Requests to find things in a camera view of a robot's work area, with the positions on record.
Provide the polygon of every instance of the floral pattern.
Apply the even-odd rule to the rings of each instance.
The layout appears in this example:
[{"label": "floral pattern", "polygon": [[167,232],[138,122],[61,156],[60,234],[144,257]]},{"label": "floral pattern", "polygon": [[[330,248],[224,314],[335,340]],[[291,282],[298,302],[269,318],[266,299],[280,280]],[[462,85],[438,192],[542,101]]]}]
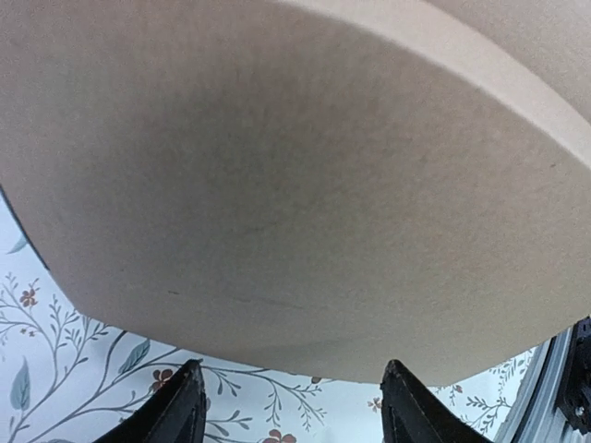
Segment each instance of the floral pattern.
[{"label": "floral pattern", "polygon": [[[208,443],[382,441],[378,384],[225,362],[81,315],[1,196],[0,279],[0,441],[92,441],[136,411],[188,358],[203,359]],[[494,437],[532,352],[433,392]]]}]

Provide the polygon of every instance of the green leaf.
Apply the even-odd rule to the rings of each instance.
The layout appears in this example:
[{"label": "green leaf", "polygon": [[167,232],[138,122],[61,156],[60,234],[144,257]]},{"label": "green leaf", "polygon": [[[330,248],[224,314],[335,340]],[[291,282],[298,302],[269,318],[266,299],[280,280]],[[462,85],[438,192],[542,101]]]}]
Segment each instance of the green leaf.
[{"label": "green leaf", "polygon": [[139,364],[139,362],[141,362],[144,359],[144,357],[148,354],[149,351],[150,339],[146,339],[145,341],[143,341],[131,350],[131,353],[129,353],[129,355],[127,356],[126,361],[119,368],[119,374],[125,374],[126,372],[129,372],[134,367],[136,367]]},{"label": "green leaf", "polygon": [[10,390],[10,404],[18,411],[26,411],[30,405],[30,378],[29,366],[25,359],[22,367],[17,372],[17,376],[12,382]]},{"label": "green leaf", "polygon": [[17,253],[19,250],[21,250],[23,247],[25,247],[28,244],[29,244],[29,242],[27,241],[27,237],[25,237],[23,234],[21,234],[20,235],[20,238],[17,240],[17,242],[15,243],[15,245],[12,246],[12,249],[10,249],[6,253],[7,254],[15,254],[15,253]]}]

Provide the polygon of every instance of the brown flower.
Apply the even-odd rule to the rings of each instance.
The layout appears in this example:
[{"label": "brown flower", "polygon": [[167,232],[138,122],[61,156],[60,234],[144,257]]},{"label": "brown flower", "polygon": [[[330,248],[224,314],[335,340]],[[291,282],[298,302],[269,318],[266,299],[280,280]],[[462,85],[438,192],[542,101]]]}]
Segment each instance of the brown flower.
[{"label": "brown flower", "polygon": [[296,443],[297,440],[291,434],[286,434],[282,437],[281,432],[277,429],[269,431],[270,437],[265,438],[262,443]]},{"label": "brown flower", "polygon": [[25,307],[37,305],[37,300],[35,300],[35,290],[30,288],[28,291],[23,291],[22,297],[20,297],[20,302]]},{"label": "brown flower", "polygon": [[381,399],[379,397],[374,397],[373,401],[368,401],[368,406],[374,413],[376,413],[378,409],[381,409]]},{"label": "brown flower", "polygon": [[154,381],[151,384],[151,390],[153,390],[154,392],[156,392],[158,389],[160,389],[162,386],[164,386],[164,383],[166,383],[166,381],[173,376],[173,370],[172,369],[164,369],[162,372],[159,369],[156,369],[153,374],[154,379],[156,381]]}]

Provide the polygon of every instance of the cardboard surface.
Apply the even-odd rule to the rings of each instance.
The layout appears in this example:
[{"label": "cardboard surface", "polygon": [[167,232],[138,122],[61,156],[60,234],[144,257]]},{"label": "cardboard surface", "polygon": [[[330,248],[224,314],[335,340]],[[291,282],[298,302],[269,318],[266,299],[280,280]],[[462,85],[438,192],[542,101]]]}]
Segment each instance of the cardboard surface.
[{"label": "cardboard surface", "polygon": [[581,115],[432,6],[299,3],[335,18],[224,0],[2,18],[0,180],[73,303],[239,362],[377,382],[394,357],[429,385],[584,317]]}]

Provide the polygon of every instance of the red flower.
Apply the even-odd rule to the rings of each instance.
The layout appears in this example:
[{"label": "red flower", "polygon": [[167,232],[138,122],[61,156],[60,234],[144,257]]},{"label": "red flower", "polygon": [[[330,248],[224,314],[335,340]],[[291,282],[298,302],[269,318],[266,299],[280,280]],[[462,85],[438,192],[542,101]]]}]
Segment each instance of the red flower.
[{"label": "red flower", "polygon": [[378,411],[378,409],[381,409],[381,399],[378,397],[375,397],[373,399],[373,401],[368,401],[368,406],[371,408],[371,410],[376,413]]},{"label": "red flower", "polygon": [[151,390],[156,392],[158,389],[164,386],[164,383],[166,383],[170,377],[173,376],[173,370],[164,369],[162,372],[160,372],[160,370],[156,369],[152,375],[156,381],[151,384]]},{"label": "red flower", "polygon": [[30,288],[28,291],[22,292],[22,297],[20,297],[20,302],[23,306],[27,307],[29,305],[35,306],[37,305],[37,300],[35,300],[35,290]]},{"label": "red flower", "polygon": [[286,434],[283,437],[281,436],[281,432],[277,429],[273,429],[269,431],[269,438],[265,438],[262,443],[296,443],[297,440],[291,434]]}]

